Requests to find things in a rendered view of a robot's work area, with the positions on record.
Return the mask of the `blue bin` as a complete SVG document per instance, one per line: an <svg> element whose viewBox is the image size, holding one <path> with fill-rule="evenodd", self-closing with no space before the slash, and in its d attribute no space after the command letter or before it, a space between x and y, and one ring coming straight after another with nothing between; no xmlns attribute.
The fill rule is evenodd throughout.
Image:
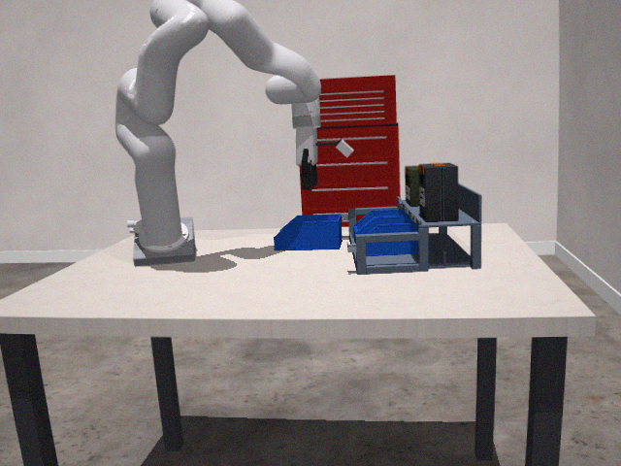
<svg viewBox="0 0 621 466"><path fill-rule="evenodd" d="M342 215L296 216L274 237L276 250L339 250Z"/></svg>
<svg viewBox="0 0 621 466"><path fill-rule="evenodd" d="M364 227L368 222L370 222L374 217L386 217L386 216L408 216L408 214L403 209L370 211L353 225L354 242L355 242L355 233L358 232L362 227Z"/></svg>
<svg viewBox="0 0 621 466"><path fill-rule="evenodd" d="M398 232L417 232L417 225L409 216L374 217L355 235ZM417 241L366 243L366 256L396 254L417 254Z"/></svg>

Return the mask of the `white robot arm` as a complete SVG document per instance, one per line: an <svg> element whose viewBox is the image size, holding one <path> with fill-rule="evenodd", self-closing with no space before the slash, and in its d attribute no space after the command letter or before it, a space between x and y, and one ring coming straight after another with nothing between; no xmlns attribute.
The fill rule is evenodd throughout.
<svg viewBox="0 0 621 466"><path fill-rule="evenodd" d="M136 167L142 219L128 220L127 227L139 233L144 249L162 253L188 239L180 223L175 145L159 126L173 113L183 56L211 30L247 68L277 75L267 81L266 95L275 104L292 105L293 127L321 125L321 83L304 57L274 43L234 0L154 0L150 18L157 29L142 45L138 76L131 69L117 86L115 134Z"/></svg>

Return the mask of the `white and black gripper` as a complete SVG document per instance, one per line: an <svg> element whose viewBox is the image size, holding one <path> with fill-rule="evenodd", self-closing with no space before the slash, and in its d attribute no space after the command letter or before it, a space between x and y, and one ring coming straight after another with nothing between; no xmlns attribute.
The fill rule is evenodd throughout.
<svg viewBox="0 0 621 466"><path fill-rule="evenodd" d="M296 129L296 165L301 166L301 184L303 190L313 189L317 185L316 163L318 160L317 130L319 126L293 127ZM300 164L300 160L302 160Z"/></svg>

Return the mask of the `grey shelf rack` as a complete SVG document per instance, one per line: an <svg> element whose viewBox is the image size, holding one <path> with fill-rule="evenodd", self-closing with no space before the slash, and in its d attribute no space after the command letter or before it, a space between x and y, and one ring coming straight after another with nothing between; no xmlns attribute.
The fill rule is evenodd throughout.
<svg viewBox="0 0 621 466"><path fill-rule="evenodd" d="M356 215L400 209L418 226L417 232L356 234L354 242L353 225L356 223ZM419 215L419 207L411 207L406 200L397 196L397 207L348 209L348 215L342 215L342 222L348 222L350 244L346 242L347 251L353 254L357 275L428 272L429 269L459 267L481 269L481 194L461 184L458 221L426 222ZM447 234L447 227L450 226L471 227L471 264L470 255ZM428 236L430 227L438 227L439 234ZM417 254L366 256L366 243L404 241L418 241L418 263Z"/></svg>

